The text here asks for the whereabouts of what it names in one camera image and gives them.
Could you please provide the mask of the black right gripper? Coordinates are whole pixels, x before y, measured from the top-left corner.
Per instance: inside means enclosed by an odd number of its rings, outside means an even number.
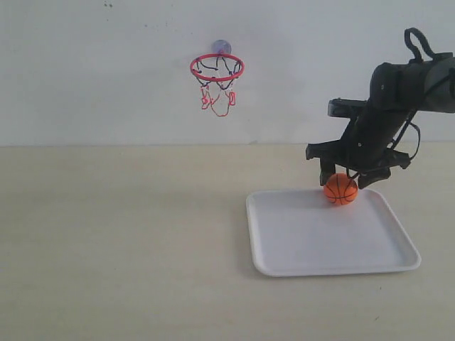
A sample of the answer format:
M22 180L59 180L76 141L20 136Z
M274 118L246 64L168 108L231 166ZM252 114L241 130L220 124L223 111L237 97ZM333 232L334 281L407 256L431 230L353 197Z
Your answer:
M407 168L411 162L409 155L389 144L409 115L406 111L376 109L367 102L360 115L349 119L338 140L309 144L306 158L319 159L319 184L325 185L336 173L336 165L361 173L358 176L361 190L387 180L391 176L389 167Z

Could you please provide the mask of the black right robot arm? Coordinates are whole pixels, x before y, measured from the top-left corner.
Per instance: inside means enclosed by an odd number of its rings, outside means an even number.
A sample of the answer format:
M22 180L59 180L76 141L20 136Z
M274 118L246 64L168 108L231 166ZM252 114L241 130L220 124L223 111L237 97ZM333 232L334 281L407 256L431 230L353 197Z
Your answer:
M413 157L396 146L419 111L454 113L453 57L383 63L372 74L367 100L330 100L328 115L349 122L338 140L306 147L306 158L320 162L320 185L336 166L354 171L359 188L388 179L393 167L406 169Z

